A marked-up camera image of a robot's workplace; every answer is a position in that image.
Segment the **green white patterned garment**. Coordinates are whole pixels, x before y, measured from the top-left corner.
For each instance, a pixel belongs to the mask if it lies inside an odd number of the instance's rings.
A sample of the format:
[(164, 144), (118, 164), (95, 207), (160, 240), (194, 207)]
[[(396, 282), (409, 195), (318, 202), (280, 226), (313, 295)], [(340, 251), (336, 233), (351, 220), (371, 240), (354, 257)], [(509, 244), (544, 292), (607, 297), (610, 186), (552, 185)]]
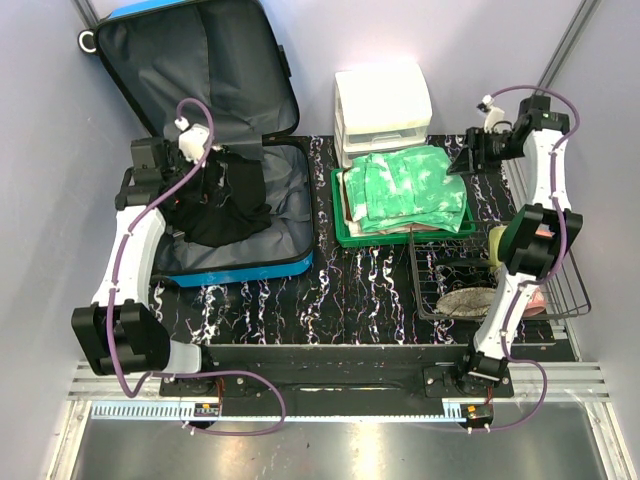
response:
[(447, 174), (450, 164), (446, 151), (432, 145), (354, 159), (339, 176), (346, 219), (365, 232), (412, 223), (457, 232), (467, 189), (461, 176)]

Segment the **blue fish-print suitcase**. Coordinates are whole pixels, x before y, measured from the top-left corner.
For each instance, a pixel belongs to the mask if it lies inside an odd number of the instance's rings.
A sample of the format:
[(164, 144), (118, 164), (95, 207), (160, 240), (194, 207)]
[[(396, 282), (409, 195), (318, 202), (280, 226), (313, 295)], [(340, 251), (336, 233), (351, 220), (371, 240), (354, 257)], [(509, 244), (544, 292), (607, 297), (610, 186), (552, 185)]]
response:
[(176, 109), (212, 123), (223, 159), (257, 162), (245, 181), (265, 195), (271, 223), (211, 247), (169, 221), (155, 275), (184, 287), (289, 277), (313, 261), (311, 163), (293, 138), (300, 120), (291, 72), (257, 1), (144, 1), (113, 11), (78, 38), (97, 56), (155, 137), (175, 139)]

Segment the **large black garment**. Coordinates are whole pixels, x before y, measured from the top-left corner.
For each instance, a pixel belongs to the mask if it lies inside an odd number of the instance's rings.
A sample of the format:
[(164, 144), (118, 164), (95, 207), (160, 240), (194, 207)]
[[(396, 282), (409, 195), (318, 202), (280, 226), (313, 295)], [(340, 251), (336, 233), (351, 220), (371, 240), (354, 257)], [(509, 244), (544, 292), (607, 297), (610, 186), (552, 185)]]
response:
[(184, 240), (211, 248), (243, 241), (271, 226), (262, 164), (213, 151), (205, 167), (161, 206)]

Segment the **pink mesh patterned pouch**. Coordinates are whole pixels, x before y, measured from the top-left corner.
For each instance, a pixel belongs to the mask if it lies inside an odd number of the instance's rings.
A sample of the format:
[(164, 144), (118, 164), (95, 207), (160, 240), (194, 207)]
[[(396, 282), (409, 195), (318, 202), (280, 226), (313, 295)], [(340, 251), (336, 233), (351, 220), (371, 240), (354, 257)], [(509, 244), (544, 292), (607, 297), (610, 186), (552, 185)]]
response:
[(383, 230), (376, 230), (373, 232), (365, 232), (362, 230), (361, 225), (358, 222), (346, 221), (346, 226), (348, 228), (349, 234), (351, 237), (365, 237), (365, 236), (381, 236), (381, 235), (391, 235), (391, 234), (408, 234), (411, 231), (418, 233), (430, 233), (430, 232), (442, 232), (442, 229), (436, 228), (433, 226), (422, 225), (422, 224), (408, 224), (400, 227), (388, 228)]

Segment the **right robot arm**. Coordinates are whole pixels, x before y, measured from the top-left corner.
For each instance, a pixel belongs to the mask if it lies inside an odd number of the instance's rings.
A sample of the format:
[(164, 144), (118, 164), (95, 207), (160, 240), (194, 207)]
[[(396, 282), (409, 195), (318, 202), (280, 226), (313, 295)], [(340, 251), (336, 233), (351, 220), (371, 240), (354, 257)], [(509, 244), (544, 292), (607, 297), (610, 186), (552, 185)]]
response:
[(560, 269), (583, 227), (582, 215), (573, 212), (568, 198), (564, 160), (566, 144), (580, 127), (578, 110), (569, 104), (567, 112), (557, 112), (551, 101), (561, 95), (540, 87), (528, 90), (507, 130), (498, 128), (505, 113), (495, 104), (497, 96), (484, 96), (477, 106), (484, 123), (467, 130), (464, 147), (447, 171), (485, 174), (515, 159), (526, 160), (531, 168), (527, 200), (498, 243), (494, 300), (453, 373), (457, 390), (470, 397), (502, 384), (527, 304)]

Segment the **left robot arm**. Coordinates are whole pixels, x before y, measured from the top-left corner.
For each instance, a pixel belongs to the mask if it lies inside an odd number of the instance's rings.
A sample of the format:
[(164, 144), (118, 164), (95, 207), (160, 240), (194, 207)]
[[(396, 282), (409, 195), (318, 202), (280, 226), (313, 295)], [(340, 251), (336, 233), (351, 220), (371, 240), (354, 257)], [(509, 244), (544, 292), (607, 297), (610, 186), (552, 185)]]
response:
[(167, 192), (118, 211), (104, 277), (90, 305), (71, 316), (73, 333), (93, 373), (115, 376), (130, 399), (151, 377), (181, 377), (181, 384), (196, 396), (215, 386), (216, 372), (202, 363), (202, 349), (172, 340), (148, 304), (152, 267), (166, 229), (160, 204), (204, 170), (212, 146), (209, 132), (202, 139), (181, 134), (178, 149), (187, 160), (187, 173)]

